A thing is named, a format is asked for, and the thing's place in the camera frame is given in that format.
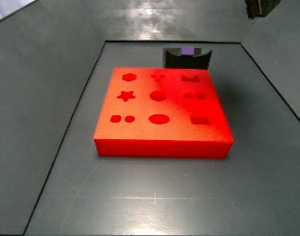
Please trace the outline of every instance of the hexagonal hole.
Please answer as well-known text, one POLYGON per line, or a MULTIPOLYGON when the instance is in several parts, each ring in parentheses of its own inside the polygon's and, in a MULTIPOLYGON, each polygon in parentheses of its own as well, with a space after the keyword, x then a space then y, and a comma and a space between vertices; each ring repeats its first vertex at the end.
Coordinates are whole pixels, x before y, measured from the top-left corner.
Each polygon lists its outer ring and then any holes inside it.
POLYGON ((135 80, 135 74, 132 74, 132 73, 124 74, 124 75, 122 76, 122 79, 123 79, 124 81, 127 81, 127 82, 131 82, 131 81, 135 80))

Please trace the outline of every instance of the red block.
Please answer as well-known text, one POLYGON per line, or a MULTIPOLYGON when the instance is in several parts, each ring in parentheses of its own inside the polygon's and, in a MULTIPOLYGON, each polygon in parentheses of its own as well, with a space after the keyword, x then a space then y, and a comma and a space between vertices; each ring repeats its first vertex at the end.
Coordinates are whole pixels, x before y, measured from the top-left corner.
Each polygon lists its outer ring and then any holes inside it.
POLYGON ((223 159, 233 138, 207 71, 116 68, 93 141, 100 156, 223 159))

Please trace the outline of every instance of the star-shaped hole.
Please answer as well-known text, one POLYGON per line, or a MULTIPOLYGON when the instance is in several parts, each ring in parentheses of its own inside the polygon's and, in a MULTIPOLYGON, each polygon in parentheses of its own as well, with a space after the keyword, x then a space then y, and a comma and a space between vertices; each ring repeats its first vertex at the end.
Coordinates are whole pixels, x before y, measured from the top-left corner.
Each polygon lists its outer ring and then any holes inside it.
POLYGON ((131 100, 131 99, 134 99, 134 92, 132 91, 130 91, 130 92, 122 91, 120 94, 116 96, 116 98, 122 99, 123 101, 131 100))

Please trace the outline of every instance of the gray table surface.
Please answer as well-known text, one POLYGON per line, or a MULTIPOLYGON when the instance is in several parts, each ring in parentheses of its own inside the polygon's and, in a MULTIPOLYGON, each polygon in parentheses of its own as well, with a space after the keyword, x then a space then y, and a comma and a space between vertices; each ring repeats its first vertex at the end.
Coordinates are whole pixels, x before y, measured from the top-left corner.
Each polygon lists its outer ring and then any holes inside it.
POLYGON ((92 133, 113 67, 160 67, 175 43, 107 43, 27 235, 300 235, 300 123, 237 44, 210 74, 234 144, 225 160, 100 158, 92 133))

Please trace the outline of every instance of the shaped hole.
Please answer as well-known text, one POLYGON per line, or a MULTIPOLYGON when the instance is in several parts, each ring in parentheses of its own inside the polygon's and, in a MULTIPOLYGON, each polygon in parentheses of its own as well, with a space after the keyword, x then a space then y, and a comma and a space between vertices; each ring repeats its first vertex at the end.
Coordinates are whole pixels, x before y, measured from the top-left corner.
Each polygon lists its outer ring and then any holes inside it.
POLYGON ((184 92, 183 93, 183 97, 186 98, 186 99, 192 99, 194 98, 194 96, 192 96, 192 94, 190 93, 190 92, 184 92))
POLYGON ((207 116, 199 114, 190 115, 191 124, 210 124, 207 116))
POLYGON ((166 124, 168 122, 168 117, 164 114, 154 114, 150 116, 148 120, 154 124, 166 124))
POLYGON ((187 77, 182 76, 182 81, 186 82, 187 81, 187 77))
POLYGON ((182 82, 198 82, 198 81, 199 81, 198 76, 194 77, 182 76, 182 82))
POLYGON ((132 74, 132 73, 124 74, 124 75, 122 76, 122 79, 123 79, 124 81, 127 81, 127 82, 131 82, 131 81, 135 80, 135 74, 132 74))
POLYGON ((198 100, 203 100, 204 99, 204 95, 202 93, 196 93, 196 99, 198 100))
POLYGON ((155 90, 150 93, 150 98, 155 101, 162 101, 166 99, 166 93, 163 91, 155 90))
POLYGON ((111 123, 118 123, 120 122, 120 115, 112 115, 109 118, 109 122, 111 123))
POLYGON ((131 123, 134 121, 134 117, 131 115, 127 115, 124 117, 124 122, 131 123))

